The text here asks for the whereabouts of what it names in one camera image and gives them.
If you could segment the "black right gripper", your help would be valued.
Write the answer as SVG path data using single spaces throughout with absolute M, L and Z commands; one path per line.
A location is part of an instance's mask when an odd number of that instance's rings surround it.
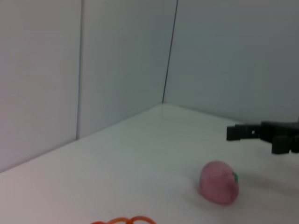
M 261 125 L 228 126 L 227 141 L 261 139 L 272 143 L 272 154 L 299 153 L 299 122 L 262 121 Z

